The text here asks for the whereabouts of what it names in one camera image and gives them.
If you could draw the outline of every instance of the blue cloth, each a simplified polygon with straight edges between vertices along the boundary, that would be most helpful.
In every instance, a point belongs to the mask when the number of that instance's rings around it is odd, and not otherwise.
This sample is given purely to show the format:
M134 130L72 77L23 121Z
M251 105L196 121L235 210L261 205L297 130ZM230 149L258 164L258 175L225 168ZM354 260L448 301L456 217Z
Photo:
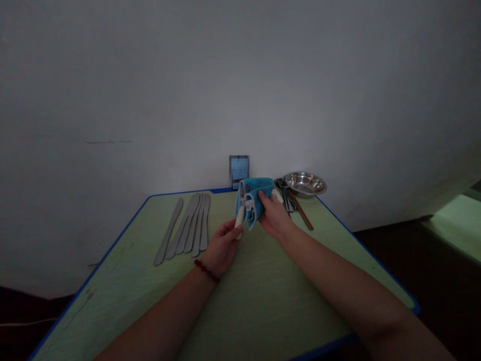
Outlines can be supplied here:
M264 213L264 206L259 199L257 192L263 191L267 197L271 196L274 189L274 181L271 178L247 178L240 182L237 197L235 198L234 215L237 217L239 207L242 206L241 194L249 187L250 191L246 193L246 209L244 211L244 222L249 223L249 231L252 229L256 221Z

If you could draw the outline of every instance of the blurred phone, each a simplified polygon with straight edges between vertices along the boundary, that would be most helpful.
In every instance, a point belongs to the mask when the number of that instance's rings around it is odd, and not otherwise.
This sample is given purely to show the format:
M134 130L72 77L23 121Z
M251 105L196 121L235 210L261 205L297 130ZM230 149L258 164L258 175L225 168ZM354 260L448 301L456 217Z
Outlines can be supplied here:
M239 183L249 178L249 156L229 155L229 181L234 191L239 189Z

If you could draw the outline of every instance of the table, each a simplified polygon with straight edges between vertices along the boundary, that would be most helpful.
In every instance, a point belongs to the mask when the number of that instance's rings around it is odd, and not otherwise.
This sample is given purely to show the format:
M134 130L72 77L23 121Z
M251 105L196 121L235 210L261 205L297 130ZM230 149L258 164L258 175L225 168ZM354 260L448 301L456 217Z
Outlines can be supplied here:
M233 218L235 192L210 193L209 238ZM179 197L149 197L103 257L30 359L89 360L144 314L193 267L190 254L158 267L153 260ZM293 221L316 240L367 271L414 312L414 298L318 198L299 199L311 220ZM311 359L352 330L259 224L246 231L233 264L214 290L178 355L187 359Z

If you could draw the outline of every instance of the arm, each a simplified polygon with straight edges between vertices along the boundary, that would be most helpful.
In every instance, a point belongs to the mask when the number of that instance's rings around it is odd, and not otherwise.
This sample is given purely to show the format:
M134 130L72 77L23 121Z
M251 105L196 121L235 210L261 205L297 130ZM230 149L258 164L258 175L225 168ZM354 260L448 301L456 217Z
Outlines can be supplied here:
M366 345L373 359L452 360L452 355L389 290L299 229L275 197L259 193L264 230L276 238Z
M235 219L220 226L202 255L201 262L216 277L230 266L242 226ZM215 288L200 268L194 267L160 301L118 336L96 358L104 360L174 359L189 330Z

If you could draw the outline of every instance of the chopstick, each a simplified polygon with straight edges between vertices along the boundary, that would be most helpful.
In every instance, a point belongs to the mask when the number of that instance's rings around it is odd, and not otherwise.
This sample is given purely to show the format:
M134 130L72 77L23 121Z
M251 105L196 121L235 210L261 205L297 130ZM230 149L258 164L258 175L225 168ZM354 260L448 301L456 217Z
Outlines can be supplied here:
M289 195L291 196L291 198L294 200L294 203L296 204L296 207L299 210L299 213L301 214L301 217L304 220L304 223L306 224L309 231L314 230L314 227L312 226L311 221L309 221L309 218L307 218L306 214L304 213L304 210L302 209L301 205L299 204L299 201L297 200L297 198L292 193L292 190L290 190L290 189L287 189L287 190L289 191Z

